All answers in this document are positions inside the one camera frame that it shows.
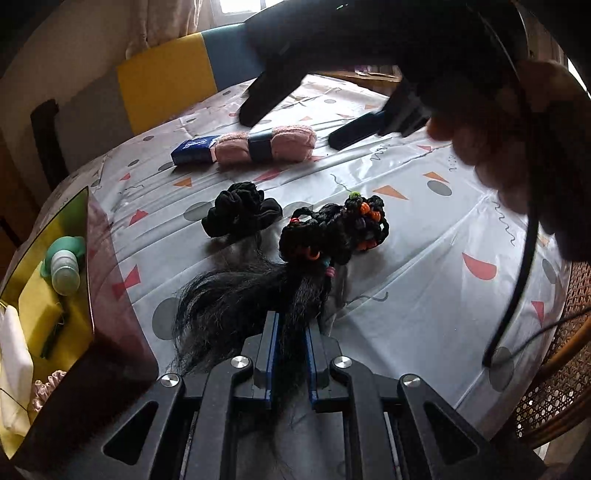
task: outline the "yellow chair cushion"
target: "yellow chair cushion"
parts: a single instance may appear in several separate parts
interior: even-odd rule
[[[117,67],[117,77],[134,135],[217,93],[200,33],[137,54]]]

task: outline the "wooden chair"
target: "wooden chair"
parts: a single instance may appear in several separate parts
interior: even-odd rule
[[[591,303],[591,266],[573,263],[564,314]],[[591,415],[591,313],[559,326],[546,358],[512,415],[531,448],[568,432]]]

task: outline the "red semicircle print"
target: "red semicircle print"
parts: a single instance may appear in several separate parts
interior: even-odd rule
[[[544,302],[532,300],[531,304],[534,306],[538,320],[542,323],[544,321]]]
[[[462,253],[464,263],[470,270],[470,273],[476,278],[481,280],[492,280],[496,276],[496,265],[486,263],[476,258],[472,258],[470,255]]]

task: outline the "white tablecloth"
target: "white tablecloth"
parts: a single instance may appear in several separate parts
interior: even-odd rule
[[[237,254],[235,247],[222,249],[213,242],[199,221],[221,190],[253,181],[284,207],[284,220],[264,232],[271,255],[295,208],[342,203],[348,190],[364,196],[377,192],[385,201],[390,236],[339,269],[329,302],[329,331],[344,354],[373,372],[421,375],[492,436],[523,395],[551,339],[535,341],[500,371],[480,365],[515,283],[525,219],[500,206],[495,192],[479,184],[451,146],[430,140],[424,130],[404,139],[370,137],[341,152],[322,146],[330,131],[379,108],[385,97],[320,76],[307,77],[254,129],[313,126],[319,136],[313,161],[230,170],[217,164],[175,168],[170,153],[184,140],[242,129],[236,113],[247,86],[220,92],[91,162],[52,195],[40,225],[91,185],[112,222],[127,293],[164,372],[173,358],[170,323],[179,290],[196,274]],[[501,344],[504,353],[560,315],[569,268],[554,238],[541,233],[519,315]],[[294,425],[292,415],[300,410],[304,420]],[[300,454],[325,458],[320,460],[325,474],[339,478],[339,442],[323,440],[335,432],[319,427],[339,420],[308,413],[303,394],[277,427],[279,452],[287,449],[284,460],[290,459],[286,462],[296,478],[324,478],[305,461],[300,464]]]

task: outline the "wall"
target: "wall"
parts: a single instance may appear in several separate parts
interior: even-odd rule
[[[31,111],[55,98],[63,105],[125,59],[134,0],[65,0],[33,32],[0,79],[0,129],[35,201],[50,190],[37,155]],[[200,30],[211,27],[203,1]]]

